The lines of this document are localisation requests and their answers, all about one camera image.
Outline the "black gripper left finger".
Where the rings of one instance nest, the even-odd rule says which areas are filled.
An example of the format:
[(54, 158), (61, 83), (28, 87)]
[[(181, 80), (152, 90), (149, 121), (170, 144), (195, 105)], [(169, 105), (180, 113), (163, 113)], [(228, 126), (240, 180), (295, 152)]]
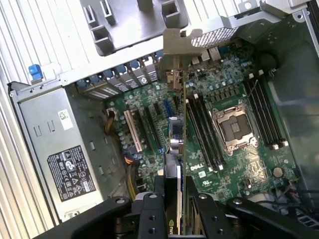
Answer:
[(134, 201), (116, 196), (38, 235), (39, 239), (166, 238), (163, 176)]

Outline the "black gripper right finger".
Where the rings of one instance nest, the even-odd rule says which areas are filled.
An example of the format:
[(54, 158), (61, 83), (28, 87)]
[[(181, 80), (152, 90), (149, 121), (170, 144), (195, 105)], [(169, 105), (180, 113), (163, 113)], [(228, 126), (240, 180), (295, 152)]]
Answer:
[(318, 231), (245, 198), (235, 197), (221, 205), (206, 193), (199, 193), (192, 177), (187, 190), (194, 204), (193, 231), (207, 239), (317, 239)]

